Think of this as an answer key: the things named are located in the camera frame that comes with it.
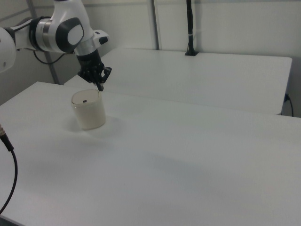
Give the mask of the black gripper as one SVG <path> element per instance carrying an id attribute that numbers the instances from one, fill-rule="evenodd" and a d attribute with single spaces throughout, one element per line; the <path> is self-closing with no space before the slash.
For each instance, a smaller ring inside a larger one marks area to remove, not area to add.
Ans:
<path id="1" fill-rule="evenodd" d="M 78 76 L 88 83 L 95 84 L 99 91 L 103 91 L 103 84 L 108 79 L 112 68 L 103 64 L 98 50 L 87 55 L 77 56 L 77 60 L 80 64 Z"/>

